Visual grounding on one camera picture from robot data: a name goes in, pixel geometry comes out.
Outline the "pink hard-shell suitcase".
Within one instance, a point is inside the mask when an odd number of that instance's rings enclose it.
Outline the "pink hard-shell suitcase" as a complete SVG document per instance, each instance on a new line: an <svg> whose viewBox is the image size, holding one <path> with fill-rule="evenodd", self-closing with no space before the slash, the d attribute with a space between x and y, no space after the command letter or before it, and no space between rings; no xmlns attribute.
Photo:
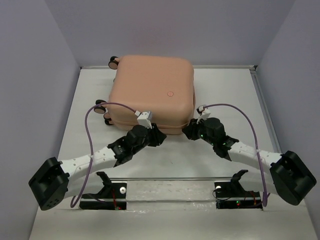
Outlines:
<svg viewBox="0 0 320 240"><path fill-rule="evenodd" d="M112 56L116 71L107 100L96 100L94 111L107 125L130 130L138 121L132 112L150 111L151 122L167 135L180 135L194 117L194 67L179 57Z"/></svg>

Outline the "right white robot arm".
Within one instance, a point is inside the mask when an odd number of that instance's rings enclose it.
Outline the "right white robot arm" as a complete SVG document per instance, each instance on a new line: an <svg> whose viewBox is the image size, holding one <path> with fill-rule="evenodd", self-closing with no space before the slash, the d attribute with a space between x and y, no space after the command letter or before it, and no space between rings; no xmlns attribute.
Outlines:
<svg viewBox="0 0 320 240"><path fill-rule="evenodd" d="M288 204L299 205L317 184L314 175L295 152L276 153L246 145L227 135L224 125L217 118L193 118L182 132L189 140L201 139L210 144L222 159L260 170L263 182L266 181L265 174L269 174L275 192Z"/></svg>

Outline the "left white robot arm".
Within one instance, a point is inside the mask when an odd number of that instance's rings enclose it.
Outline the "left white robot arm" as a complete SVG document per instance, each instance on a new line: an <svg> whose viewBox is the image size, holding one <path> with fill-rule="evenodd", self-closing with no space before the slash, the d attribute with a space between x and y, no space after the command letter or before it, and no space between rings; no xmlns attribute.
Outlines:
<svg viewBox="0 0 320 240"><path fill-rule="evenodd" d="M136 125L127 134L93 154L57 160L48 158L31 177L28 185L42 211L58 205L63 199L74 196L72 185L84 177L87 183L91 173L115 168L132 160L145 147L158 147L167 135L156 124L151 128Z"/></svg>

